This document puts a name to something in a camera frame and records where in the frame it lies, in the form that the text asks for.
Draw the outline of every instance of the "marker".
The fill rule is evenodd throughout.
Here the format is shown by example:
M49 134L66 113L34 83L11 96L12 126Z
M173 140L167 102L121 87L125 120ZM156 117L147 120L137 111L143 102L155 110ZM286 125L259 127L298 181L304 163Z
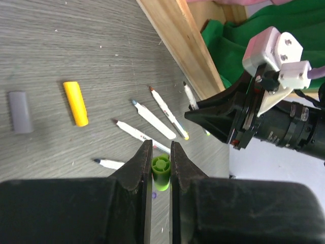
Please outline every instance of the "marker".
M160 149L160 150L162 150L162 151L164 151L164 152L166 152L168 154L171 154L170 148L168 148L168 147L162 145L161 143L153 140L152 138L145 135L141 131L138 131L137 129L133 128L132 126L129 126L127 123L124 123L122 121L118 121L117 119L114 119L113 122L116 123L117 126L119 126L125 132L129 133L134 138L137 138L140 141L152 140L153 148L157 147L158 149Z
M151 125L159 130L164 136L170 140L176 138L176 134L172 132L163 122L161 122L160 119L157 118L152 112L150 112L149 109L135 100L132 100L132 103L137 108L138 114L146 121L151 123Z
M191 91L191 88L189 88L189 86L186 84L185 81L183 81L183 85L184 85L184 90L185 90L185 93L187 95L187 98L189 100L189 104L191 106L191 108L193 110L198 110L199 109L199 106L197 104L197 100L195 99L192 91ZM203 129L204 130L204 133L207 134L208 136L210 136L210 132L208 132L207 130Z
M172 114L170 109L168 108L167 104L163 101L161 96L158 92L156 92L152 87L149 87L153 98L156 100L157 104L161 108L161 110L164 112L164 114L167 116L169 121L173 124L173 126L177 129L179 134L184 137L185 140L189 139L188 133L183 129L183 127L179 124L179 122L176 120L176 117Z
M94 162L102 165L105 168L109 169L119 169L124 165L122 162L117 162L113 160L107 160L107 159L94 159Z

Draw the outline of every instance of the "green cloth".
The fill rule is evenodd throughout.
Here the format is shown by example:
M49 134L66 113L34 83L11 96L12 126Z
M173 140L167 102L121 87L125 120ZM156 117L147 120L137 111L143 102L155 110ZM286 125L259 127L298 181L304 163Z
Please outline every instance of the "green cloth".
M210 20L202 32L225 88L243 73L242 58L249 40L270 26L281 33L293 34L304 47L302 60L309 60L313 68L325 65L325 0L293 0L280 6L271 5L240 26ZM323 82L325 78L313 80L309 88L318 88Z

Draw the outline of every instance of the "marker cap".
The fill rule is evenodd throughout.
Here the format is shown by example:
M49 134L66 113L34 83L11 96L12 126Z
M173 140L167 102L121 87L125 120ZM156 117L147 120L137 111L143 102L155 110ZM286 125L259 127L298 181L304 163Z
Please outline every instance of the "marker cap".
M158 191L165 191L169 187L169 178L171 175L171 162L169 155L163 154L155 157L151 161L153 182Z
M88 124L87 110L78 82L67 81L63 83L63 86L66 91L76 125L79 127L86 126Z

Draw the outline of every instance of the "pink fabric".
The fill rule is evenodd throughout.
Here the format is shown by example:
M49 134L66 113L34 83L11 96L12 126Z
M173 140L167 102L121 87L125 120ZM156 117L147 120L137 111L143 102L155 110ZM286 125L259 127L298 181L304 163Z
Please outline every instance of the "pink fabric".
M199 1L210 1L210 0L186 0L188 3L190 2L199 2ZM253 4L259 4L262 2L265 2L266 0L214 0L215 2L219 4L238 4L238 5L253 5ZM271 0L273 4L281 5L288 3L292 0Z

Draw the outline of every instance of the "screw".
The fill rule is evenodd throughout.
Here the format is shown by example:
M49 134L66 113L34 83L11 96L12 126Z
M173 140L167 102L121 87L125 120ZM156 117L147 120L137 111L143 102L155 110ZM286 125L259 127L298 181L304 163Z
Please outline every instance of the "screw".
M260 76L260 75L257 75L255 81L256 81L257 83L260 83L260 82L262 81L261 76Z
M288 60L288 56L287 55L281 55L281 59L282 59L282 61L286 61L286 60Z
M290 39L288 39L288 40L285 40L285 43L286 43L286 45L287 45L287 46L290 46L290 45L292 44L292 42L291 42L291 40L290 40Z

